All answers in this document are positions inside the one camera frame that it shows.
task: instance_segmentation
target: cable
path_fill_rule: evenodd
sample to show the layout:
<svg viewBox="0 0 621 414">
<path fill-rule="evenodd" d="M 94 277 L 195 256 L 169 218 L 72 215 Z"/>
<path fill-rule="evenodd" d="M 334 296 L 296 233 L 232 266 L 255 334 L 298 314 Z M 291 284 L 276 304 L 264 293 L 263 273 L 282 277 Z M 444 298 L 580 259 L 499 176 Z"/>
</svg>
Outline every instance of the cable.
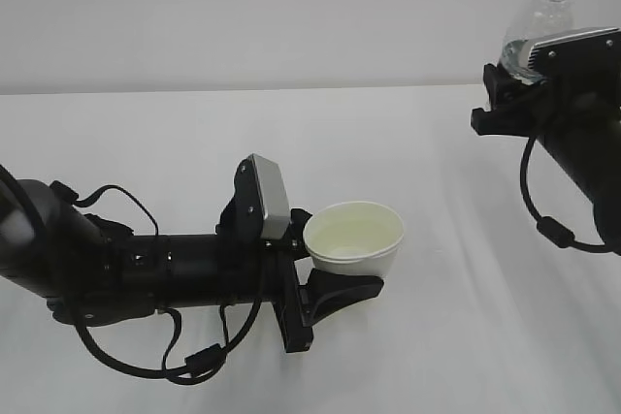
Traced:
<svg viewBox="0 0 621 414">
<path fill-rule="evenodd" d="M 528 186 L 528 166 L 535 147 L 535 142 L 543 131 L 557 119 L 558 114 L 553 113 L 544 122 L 538 126 L 533 134 L 526 141 L 524 151 L 522 152 L 522 159 L 520 161 L 520 193 L 522 194 L 522 200 L 526 209 L 531 216 L 537 222 L 538 231 L 546 238 L 550 239 L 557 246 L 561 248 L 571 247 L 578 251 L 588 252 L 591 254 L 606 254 L 608 252 L 614 252 L 621 248 L 621 239 L 613 241 L 610 244 L 589 244 L 586 242 L 578 241 L 575 239 L 575 235 L 572 230 L 560 223 L 553 217 L 542 216 L 533 203 L 531 192 Z"/>
<path fill-rule="evenodd" d="M 220 306 L 218 313 L 220 314 L 220 320 L 222 321 L 222 332 L 224 333 L 224 346 L 226 347 L 229 344 L 229 327 L 226 325 L 226 304 Z"/>
<path fill-rule="evenodd" d="M 157 225 L 157 221 L 155 220 L 155 217 L 151 215 L 151 213 L 147 210 L 147 208 L 143 206 L 143 204 L 132 193 L 127 191 L 122 186 L 118 186 L 116 184 L 106 184 L 102 186 L 101 188 L 96 189 L 90 196 L 82 199 L 81 201 L 74 201 L 73 205 L 75 207 L 80 207 L 80 208 L 91 207 L 97 201 L 99 201 L 99 198 L 101 198 L 102 195 L 106 191 L 111 191 L 111 190 L 120 191 L 121 193 L 123 193 L 125 196 L 131 199 L 134 202 L 134 204 L 140 208 L 142 212 L 145 213 L 145 215 L 148 217 L 148 219 L 153 224 L 153 227 L 155 228 L 155 236 L 153 237 L 153 243 L 157 243 L 157 240 L 159 238 L 159 225 Z"/>
</svg>

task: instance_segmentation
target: black bracket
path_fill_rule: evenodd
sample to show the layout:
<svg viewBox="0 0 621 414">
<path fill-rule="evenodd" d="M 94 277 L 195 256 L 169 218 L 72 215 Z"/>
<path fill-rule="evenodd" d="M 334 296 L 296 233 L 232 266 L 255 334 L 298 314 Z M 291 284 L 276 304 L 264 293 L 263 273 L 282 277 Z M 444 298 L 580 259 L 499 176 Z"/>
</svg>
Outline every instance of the black bracket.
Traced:
<svg viewBox="0 0 621 414">
<path fill-rule="evenodd" d="M 307 351 L 313 340 L 312 326 L 329 315 L 361 301 L 375 298 L 383 287 L 377 276 L 339 275 L 313 269 L 305 285 L 300 280 L 295 261 L 308 257 L 302 232 L 311 215 L 292 209 L 291 225 L 277 252 L 276 270 L 280 293 L 273 302 L 284 350 Z M 280 244 L 271 244 L 278 249 Z"/>
</svg>

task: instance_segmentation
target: water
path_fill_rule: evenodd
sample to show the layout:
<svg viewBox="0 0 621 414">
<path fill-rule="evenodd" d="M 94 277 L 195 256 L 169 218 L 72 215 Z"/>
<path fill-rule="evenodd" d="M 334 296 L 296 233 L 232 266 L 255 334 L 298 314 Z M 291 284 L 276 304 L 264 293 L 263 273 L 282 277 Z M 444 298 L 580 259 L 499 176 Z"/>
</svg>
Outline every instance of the water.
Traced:
<svg viewBox="0 0 621 414">
<path fill-rule="evenodd" d="M 507 43 L 501 54 L 501 65 L 515 79 L 522 81 L 524 84 L 534 84 L 543 77 L 539 73 L 520 67 L 518 62 L 520 51 L 525 43 L 526 41 L 523 39 Z"/>
<path fill-rule="evenodd" d="M 390 246 L 398 237 L 380 222 L 351 220 L 332 224 L 319 231 L 313 249 L 331 258 L 368 255 Z"/>
</svg>

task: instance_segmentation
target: white wall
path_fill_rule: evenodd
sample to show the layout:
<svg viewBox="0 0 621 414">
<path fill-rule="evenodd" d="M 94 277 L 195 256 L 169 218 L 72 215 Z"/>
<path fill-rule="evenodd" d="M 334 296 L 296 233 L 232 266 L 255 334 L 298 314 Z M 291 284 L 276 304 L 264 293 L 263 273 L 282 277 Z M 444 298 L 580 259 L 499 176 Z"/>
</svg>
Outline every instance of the white wall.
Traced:
<svg viewBox="0 0 621 414">
<path fill-rule="evenodd" d="M 520 1 L 0 0 L 0 92 L 477 81 Z"/>
</svg>

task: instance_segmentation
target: black cable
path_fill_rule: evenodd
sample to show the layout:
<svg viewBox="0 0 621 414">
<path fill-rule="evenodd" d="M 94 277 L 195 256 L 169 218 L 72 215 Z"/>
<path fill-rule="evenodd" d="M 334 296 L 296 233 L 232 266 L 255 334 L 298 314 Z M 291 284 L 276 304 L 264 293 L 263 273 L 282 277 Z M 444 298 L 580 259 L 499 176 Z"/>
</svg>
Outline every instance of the black cable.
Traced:
<svg viewBox="0 0 621 414">
<path fill-rule="evenodd" d="M 220 314 L 220 321 L 222 322 L 222 333 L 224 334 L 224 346 L 229 344 L 229 327 L 226 324 L 226 304 L 220 306 L 218 314 Z"/>
<path fill-rule="evenodd" d="M 127 191 L 125 188 L 123 188 L 121 186 L 118 186 L 116 184 L 106 184 L 106 185 L 102 186 L 101 188 L 95 190 L 87 198 L 84 198 L 81 201 L 74 201 L 73 204 L 74 204 L 74 206 L 80 207 L 80 208 L 91 207 L 97 201 L 99 201 L 99 198 L 101 198 L 102 195 L 106 191 L 110 191 L 110 190 L 120 191 L 125 196 L 127 196 L 129 199 L 131 199 L 134 202 L 134 204 L 136 206 L 138 206 L 142 212 L 145 213 L 145 215 L 148 217 L 148 219 L 153 224 L 153 227 L 155 228 L 155 238 L 154 238 L 154 240 L 156 240 L 159 237 L 159 226 L 157 225 L 157 221 L 155 220 L 155 217 L 153 217 L 153 215 L 151 215 L 151 213 L 147 210 L 147 208 L 145 206 L 143 206 L 143 204 L 132 193 L 130 193 L 129 191 Z"/>
<path fill-rule="evenodd" d="M 558 220 L 552 217 L 543 217 L 533 203 L 533 198 L 531 197 L 531 192 L 528 186 L 528 166 L 533 153 L 533 148 L 535 147 L 535 142 L 543 131 L 550 124 L 552 124 L 556 118 L 556 113 L 549 116 L 543 124 L 538 126 L 538 128 L 533 132 L 524 146 L 522 159 L 520 161 L 520 192 L 522 194 L 524 205 L 537 222 L 539 232 L 548 239 L 552 240 L 559 247 L 572 247 L 578 251 L 588 252 L 591 254 L 606 254 L 608 252 L 614 252 L 615 250 L 621 248 L 621 239 L 613 241 L 610 244 L 589 244 L 578 241 L 575 239 L 573 232 Z M 555 239 L 555 235 L 562 237 L 563 240 L 561 242 L 557 241 Z"/>
<path fill-rule="evenodd" d="M 245 319 L 244 324 L 237 332 L 237 334 L 233 337 L 233 339 L 226 343 L 224 346 L 224 350 L 227 353 L 230 353 L 235 348 L 239 346 L 239 344 L 244 340 L 252 325 L 256 320 L 257 315 L 259 315 L 259 309 L 261 308 L 261 303 L 263 302 L 263 292 L 265 290 L 265 267 L 264 260 L 262 257 L 259 257 L 259 286 L 256 292 L 256 296 L 254 297 L 254 301 L 252 302 L 252 308 L 248 313 L 248 316 Z"/>
</svg>

